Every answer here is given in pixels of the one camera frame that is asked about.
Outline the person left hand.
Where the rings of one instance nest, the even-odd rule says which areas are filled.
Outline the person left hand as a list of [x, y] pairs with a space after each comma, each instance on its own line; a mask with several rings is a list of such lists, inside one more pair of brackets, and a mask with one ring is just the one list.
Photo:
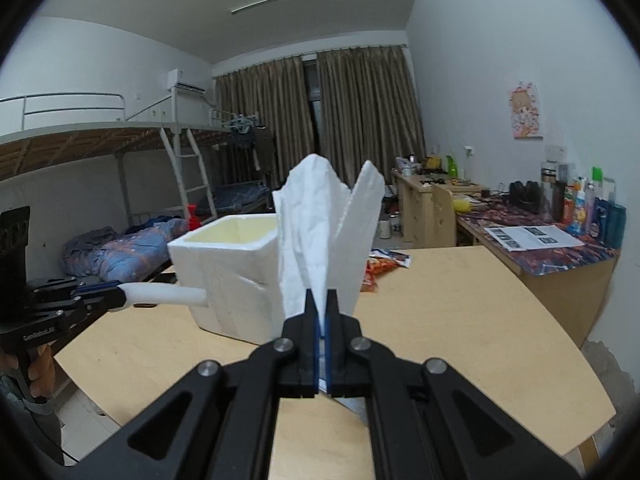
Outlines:
[[30, 394], [36, 398], [53, 396], [55, 386], [55, 367], [51, 348], [48, 344], [38, 348], [38, 356], [28, 369]]

